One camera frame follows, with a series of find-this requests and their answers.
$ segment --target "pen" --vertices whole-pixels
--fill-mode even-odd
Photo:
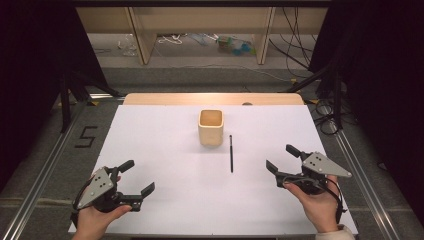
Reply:
[[[233,136],[230,135],[230,161],[231,161],[231,172],[233,172]]]

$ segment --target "wire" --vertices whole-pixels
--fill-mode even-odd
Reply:
[[[280,37],[281,37],[281,39],[283,39],[283,41],[284,41],[284,42],[286,42],[287,44],[291,44],[291,43],[289,43],[289,41],[287,41],[287,40],[283,37],[283,35],[282,35],[282,34],[280,34]],[[301,46],[297,46],[297,45],[294,45],[294,44],[292,44],[292,47],[302,49],[302,47],[301,47]],[[313,50],[311,50],[311,49],[307,49],[307,48],[303,48],[303,49],[304,49],[305,51],[308,51],[308,52],[313,52]]]
[[[277,49],[277,51],[281,52],[282,54],[284,54],[286,57],[290,58],[291,60],[295,61],[296,63],[298,63],[299,65],[301,65],[302,67],[308,69],[308,66],[306,66],[305,64],[301,63],[299,60],[297,60],[296,58],[290,56],[288,53],[284,52],[283,50],[281,50],[280,48],[277,47],[277,45],[274,44],[274,42],[269,39],[269,42]]]
[[[156,47],[153,47],[153,49],[155,49],[155,51],[159,54],[159,56],[160,56],[163,60],[165,60],[165,62],[167,63],[167,65],[168,65],[170,68],[176,68],[176,69],[178,69],[178,68],[201,68],[201,67],[206,67],[206,68],[207,68],[207,67],[239,67],[239,68],[243,68],[243,69],[250,70],[250,71],[252,71],[252,72],[256,72],[256,73],[260,73],[260,74],[264,74],[264,75],[270,76],[270,77],[275,78],[275,79],[280,80],[280,81],[290,82],[290,80],[288,80],[288,79],[279,78],[279,77],[274,76],[274,75],[272,75],[272,74],[269,74],[269,73],[267,73],[267,72],[262,72],[262,71],[258,71],[258,70],[255,70],[255,69],[251,69],[251,68],[244,67],[244,66],[241,66],[241,65],[234,65],[234,64],[230,64],[230,65],[223,65],[223,64],[206,64],[206,65],[197,65],[197,66],[193,66],[193,65],[187,65],[187,66],[172,66],[171,64],[169,64],[169,63],[168,63],[168,61],[166,61],[166,59],[165,59],[165,58],[163,57],[163,55],[159,52],[159,50],[157,50],[157,48],[156,48]]]
[[[300,47],[301,47],[301,49],[302,49],[303,57],[305,58],[305,61],[306,61],[306,62],[307,62],[307,64],[309,65],[309,63],[310,63],[310,59],[309,59],[309,57],[307,56],[307,54],[306,54],[306,52],[305,52],[305,50],[304,50],[304,48],[303,48],[302,41],[300,40],[299,24],[298,24],[299,8],[297,8],[297,7],[296,7],[296,8],[294,9],[295,22],[294,22],[294,25],[293,25],[293,26],[292,26],[292,24],[291,24],[291,22],[290,22],[290,20],[289,20],[289,18],[288,18],[288,16],[287,16],[287,14],[286,14],[286,11],[285,11],[284,7],[283,7],[283,13],[284,13],[284,16],[286,17],[286,20],[287,20],[287,22],[288,22],[288,24],[289,24],[289,26],[290,26],[290,30],[292,31],[292,38],[291,38],[291,40],[290,40],[289,49],[290,49],[290,46],[292,46],[292,45],[293,45],[293,44],[292,44],[292,42],[293,42],[293,38],[296,38],[297,42],[299,43],[299,45],[300,45]]]

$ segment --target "square container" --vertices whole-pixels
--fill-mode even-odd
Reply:
[[[224,134],[224,114],[221,110],[202,110],[199,114],[199,139],[205,146],[219,146]]]

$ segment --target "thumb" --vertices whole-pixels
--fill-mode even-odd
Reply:
[[[289,190],[302,203],[308,197],[296,184],[284,183],[284,187]]]
[[[132,207],[130,205],[122,205],[122,206],[117,207],[115,210],[113,210],[110,213],[112,221],[120,218],[125,213],[131,211],[131,209],[132,209]]]

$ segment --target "white table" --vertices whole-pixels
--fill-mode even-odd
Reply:
[[[202,109],[224,112],[224,142],[219,147],[199,143],[197,119]],[[94,170],[133,159],[135,166],[122,175],[118,191],[138,194],[151,182],[156,190],[139,213],[113,222],[107,233],[155,237],[315,234],[299,201],[277,188],[265,167],[268,159],[280,171],[301,171],[300,160],[285,151],[286,144],[325,154],[306,106],[120,106]],[[349,211],[341,223],[357,234]]]

